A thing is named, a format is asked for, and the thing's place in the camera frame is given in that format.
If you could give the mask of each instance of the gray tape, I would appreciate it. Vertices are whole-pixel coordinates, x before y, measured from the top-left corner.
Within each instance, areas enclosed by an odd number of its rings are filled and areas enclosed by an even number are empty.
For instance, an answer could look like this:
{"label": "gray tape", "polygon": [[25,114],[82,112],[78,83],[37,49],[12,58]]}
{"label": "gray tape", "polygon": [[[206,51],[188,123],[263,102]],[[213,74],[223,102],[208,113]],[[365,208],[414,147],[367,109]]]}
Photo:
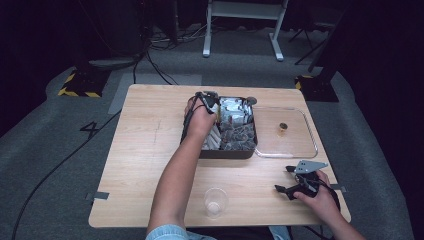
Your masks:
{"label": "gray tape", "polygon": [[94,202],[94,199],[107,200],[108,197],[109,197],[109,193],[105,193],[105,192],[96,192],[95,194],[87,193],[87,195],[85,196],[85,200]]}
{"label": "gray tape", "polygon": [[108,197],[109,197],[109,193],[105,193],[105,192],[96,192],[94,194],[94,199],[107,200]]}

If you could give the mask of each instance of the black device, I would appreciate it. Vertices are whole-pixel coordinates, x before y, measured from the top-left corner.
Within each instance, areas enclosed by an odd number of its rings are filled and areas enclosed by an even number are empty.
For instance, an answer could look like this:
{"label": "black device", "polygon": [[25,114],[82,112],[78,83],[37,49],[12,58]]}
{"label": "black device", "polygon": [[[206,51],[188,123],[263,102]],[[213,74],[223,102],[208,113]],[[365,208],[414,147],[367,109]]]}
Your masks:
{"label": "black device", "polygon": [[328,166],[327,163],[306,160],[301,160],[296,167],[286,166],[287,172],[294,174],[294,178],[298,184],[289,188],[275,185],[275,189],[280,193],[285,193],[290,200],[293,200],[296,199],[296,197],[293,196],[295,192],[301,192],[312,198],[315,197],[318,194],[319,186],[321,185],[330,191],[337,208],[340,210],[340,202],[337,193],[334,189],[327,186],[327,184],[322,181],[316,173],[316,170],[326,166]]}
{"label": "black device", "polygon": [[190,125],[190,121],[191,121],[191,118],[193,117],[194,111],[196,111],[197,109],[197,108],[194,108],[194,105],[196,105],[197,99],[200,99],[202,101],[203,106],[206,108],[206,111],[209,114],[214,114],[218,111],[218,104],[219,104],[218,93],[212,92],[212,91],[196,92],[193,97],[193,103],[191,104],[190,109],[188,110],[187,114],[184,117],[184,122],[183,122],[184,129],[183,129],[180,143],[187,136],[188,126]]}

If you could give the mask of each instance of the hand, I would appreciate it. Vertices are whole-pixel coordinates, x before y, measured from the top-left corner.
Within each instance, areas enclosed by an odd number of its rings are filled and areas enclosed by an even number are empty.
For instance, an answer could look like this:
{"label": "hand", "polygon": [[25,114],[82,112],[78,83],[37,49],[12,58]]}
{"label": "hand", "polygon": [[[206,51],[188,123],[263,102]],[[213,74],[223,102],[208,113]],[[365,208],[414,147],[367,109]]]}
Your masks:
{"label": "hand", "polygon": [[[190,110],[194,98],[190,98],[184,110],[184,115]],[[216,114],[209,114],[200,99],[194,105],[194,113],[190,121],[187,136],[200,136],[206,138],[216,120]]]}
{"label": "hand", "polygon": [[[316,171],[316,173],[327,186],[330,186],[330,181],[325,173],[320,170]],[[319,186],[318,194],[314,198],[301,192],[295,192],[293,196],[312,208],[315,214],[326,224],[329,224],[331,221],[340,221],[340,218],[343,218],[331,193],[324,186]]]}

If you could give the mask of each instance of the metal stand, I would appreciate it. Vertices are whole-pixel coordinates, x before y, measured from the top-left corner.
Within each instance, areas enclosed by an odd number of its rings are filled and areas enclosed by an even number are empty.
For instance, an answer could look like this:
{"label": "metal stand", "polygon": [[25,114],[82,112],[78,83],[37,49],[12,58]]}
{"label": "metal stand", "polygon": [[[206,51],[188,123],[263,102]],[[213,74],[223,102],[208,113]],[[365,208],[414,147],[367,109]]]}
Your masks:
{"label": "metal stand", "polygon": [[209,0],[208,16],[205,43],[203,46],[203,56],[210,56],[211,47],[211,24],[212,16],[219,17],[239,17],[277,20],[274,33],[269,34],[275,57],[278,61],[283,61],[284,57],[281,53],[280,46],[277,42],[284,14],[286,13],[288,0],[283,0],[281,5],[255,4],[255,3],[239,3],[239,2],[214,2]]}

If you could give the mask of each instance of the chair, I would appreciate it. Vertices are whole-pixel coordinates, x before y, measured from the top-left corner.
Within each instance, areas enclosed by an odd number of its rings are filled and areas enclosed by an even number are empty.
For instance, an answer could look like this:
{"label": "chair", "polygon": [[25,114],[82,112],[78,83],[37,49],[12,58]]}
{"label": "chair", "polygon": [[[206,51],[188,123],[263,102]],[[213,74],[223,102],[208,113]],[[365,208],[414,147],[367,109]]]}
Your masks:
{"label": "chair", "polygon": [[[304,1],[304,10],[306,13],[306,16],[308,17],[309,21],[304,26],[304,28],[300,29],[290,40],[289,42],[293,41],[299,34],[302,32],[305,33],[306,38],[308,39],[309,45],[311,46],[311,50],[307,52],[303,57],[301,57],[295,65],[298,65],[301,61],[303,61],[306,57],[311,55],[314,51],[319,49],[328,39],[324,39],[320,43],[318,43],[315,47],[312,46],[311,40],[308,36],[308,31],[314,31],[319,30],[322,32],[328,32],[328,35],[330,35],[331,31],[336,27],[338,21],[340,20],[342,16],[342,11],[327,7],[327,6],[317,6],[313,5],[311,3],[307,3]],[[308,71],[312,72],[312,69],[315,66],[315,62],[313,61],[312,64],[309,66]]]}

